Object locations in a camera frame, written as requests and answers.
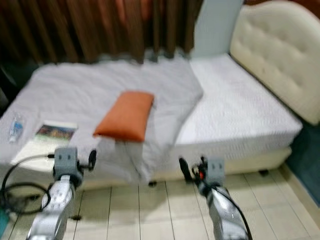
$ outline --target plastic bottle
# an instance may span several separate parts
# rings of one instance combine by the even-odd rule
[[[11,123],[10,131],[9,131],[9,137],[8,137],[9,143],[16,143],[19,140],[24,130],[24,123],[25,123],[24,118],[19,113],[15,112],[13,121]]]

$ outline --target white wall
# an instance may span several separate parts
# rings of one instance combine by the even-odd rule
[[[191,57],[228,53],[234,25],[243,0],[204,0],[195,26]]]

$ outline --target tufted headboard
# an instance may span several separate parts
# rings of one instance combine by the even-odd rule
[[[230,53],[300,117],[320,122],[320,20],[290,1],[243,6]]]

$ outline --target pillow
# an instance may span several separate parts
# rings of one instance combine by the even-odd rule
[[[141,91],[123,92],[96,127],[93,136],[121,141],[144,142],[154,95]]]

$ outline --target magazine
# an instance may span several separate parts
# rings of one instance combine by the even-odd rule
[[[45,121],[33,139],[27,142],[11,163],[16,164],[31,156],[48,155],[54,153],[56,148],[66,147],[77,128],[75,123]],[[24,162],[21,166],[36,171],[51,172],[54,161],[44,157]]]

